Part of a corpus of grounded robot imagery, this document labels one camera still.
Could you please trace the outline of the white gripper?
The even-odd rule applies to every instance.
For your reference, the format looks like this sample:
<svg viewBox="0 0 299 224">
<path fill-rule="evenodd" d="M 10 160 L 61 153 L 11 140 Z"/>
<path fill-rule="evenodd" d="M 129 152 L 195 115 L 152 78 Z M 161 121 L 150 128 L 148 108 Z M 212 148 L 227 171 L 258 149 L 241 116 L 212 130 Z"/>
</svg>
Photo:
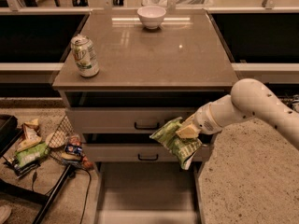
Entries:
<svg viewBox="0 0 299 224">
<path fill-rule="evenodd" d="M 222 130 L 222 127 L 213 119 L 210 105 L 203 105 L 194 115 L 182 122 L 176 135 L 182 139 L 197 138 L 199 133 L 213 134 Z"/>
</svg>

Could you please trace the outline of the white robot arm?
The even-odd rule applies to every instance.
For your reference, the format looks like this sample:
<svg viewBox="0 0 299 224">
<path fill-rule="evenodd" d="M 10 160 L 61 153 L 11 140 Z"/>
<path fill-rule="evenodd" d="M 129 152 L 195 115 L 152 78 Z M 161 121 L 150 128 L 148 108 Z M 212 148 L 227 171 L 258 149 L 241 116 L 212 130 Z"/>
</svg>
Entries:
<svg viewBox="0 0 299 224">
<path fill-rule="evenodd" d="M 213 134 L 224 127 L 260 119 L 299 149 L 299 114 L 284 105 L 262 82 L 245 78 L 237 81 L 229 95 L 201 106 L 176 131 L 180 138 Z"/>
</svg>

